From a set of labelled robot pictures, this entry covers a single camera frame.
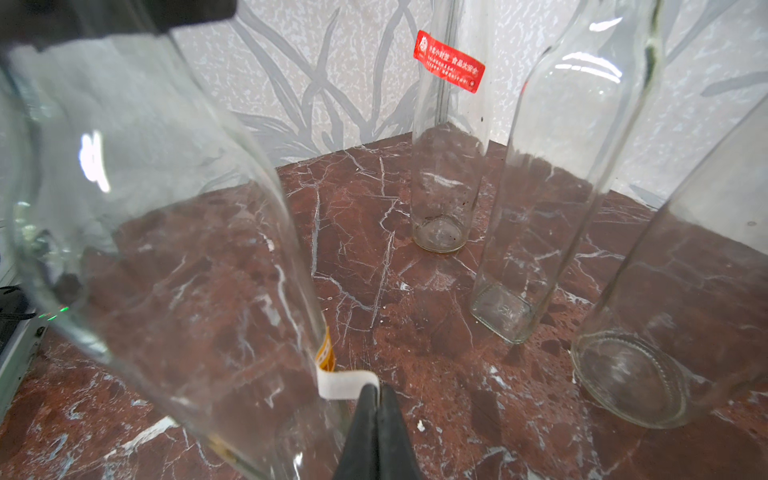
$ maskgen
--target black object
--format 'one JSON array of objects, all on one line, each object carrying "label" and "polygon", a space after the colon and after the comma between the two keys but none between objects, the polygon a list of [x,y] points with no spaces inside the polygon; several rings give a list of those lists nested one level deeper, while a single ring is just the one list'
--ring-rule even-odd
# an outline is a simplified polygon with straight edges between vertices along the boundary
[{"label": "black object", "polygon": [[38,49],[79,38],[165,33],[231,18],[237,0],[0,0],[0,44]]},{"label": "black object", "polygon": [[333,480],[421,480],[397,394],[383,384],[362,388]]},{"label": "black object", "polygon": [[35,316],[34,313],[26,313],[28,308],[29,302],[22,289],[18,286],[0,287],[0,353],[18,324]]}]

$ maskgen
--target bottle bottom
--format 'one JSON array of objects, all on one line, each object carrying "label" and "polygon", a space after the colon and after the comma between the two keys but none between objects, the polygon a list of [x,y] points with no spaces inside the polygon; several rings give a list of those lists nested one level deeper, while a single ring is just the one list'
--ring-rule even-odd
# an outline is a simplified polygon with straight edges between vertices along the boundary
[{"label": "bottle bottom", "polygon": [[468,228],[451,217],[440,216],[413,225],[413,240],[424,250],[451,253],[467,243]]},{"label": "bottle bottom", "polygon": [[469,310],[508,343],[523,343],[535,328],[531,304],[497,282],[480,290]]},{"label": "bottle bottom", "polygon": [[650,429],[687,422],[684,375],[667,354],[626,333],[582,336],[571,349],[574,370],[606,409]]}]

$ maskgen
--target white wall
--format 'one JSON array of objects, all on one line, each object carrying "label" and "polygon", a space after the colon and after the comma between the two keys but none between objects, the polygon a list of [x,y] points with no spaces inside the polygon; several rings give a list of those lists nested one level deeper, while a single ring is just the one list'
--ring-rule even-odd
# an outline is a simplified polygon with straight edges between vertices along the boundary
[{"label": "white wall", "polygon": [[[498,55],[487,73],[493,140],[506,144],[526,75],[577,3],[496,2]],[[410,131],[419,66],[412,50],[429,23],[429,0],[241,0],[240,7],[238,18],[179,31],[177,40],[275,164]],[[666,0],[662,17],[670,61],[614,182],[652,206],[768,93],[768,2]]]}]

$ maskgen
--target bottle label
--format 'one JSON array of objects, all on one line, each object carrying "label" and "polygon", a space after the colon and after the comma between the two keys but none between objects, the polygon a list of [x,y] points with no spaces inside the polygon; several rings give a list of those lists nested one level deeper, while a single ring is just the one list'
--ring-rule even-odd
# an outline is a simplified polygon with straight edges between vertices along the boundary
[{"label": "bottle label", "polygon": [[336,356],[333,354],[331,332],[326,327],[326,338],[315,357],[317,375],[317,393],[326,400],[357,400],[362,388],[369,383],[377,390],[380,388],[379,377],[367,370],[347,370],[334,372]]},{"label": "bottle label", "polygon": [[320,346],[320,350],[315,357],[317,368],[324,372],[332,372],[336,368],[336,356],[333,354],[333,344],[331,343],[331,331],[326,327],[326,338]]},{"label": "bottle label", "polygon": [[455,48],[441,43],[423,30],[416,37],[413,58],[427,71],[457,87],[475,93],[485,72],[485,65]]}]

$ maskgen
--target bottle neck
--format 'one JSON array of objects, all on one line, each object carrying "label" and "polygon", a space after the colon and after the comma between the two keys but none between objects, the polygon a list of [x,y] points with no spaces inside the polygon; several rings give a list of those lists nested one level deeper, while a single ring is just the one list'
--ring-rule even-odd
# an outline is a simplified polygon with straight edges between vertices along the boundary
[{"label": "bottle neck", "polygon": [[581,0],[566,31],[594,33],[614,29],[652,36],[658,30],[662,0]]}]

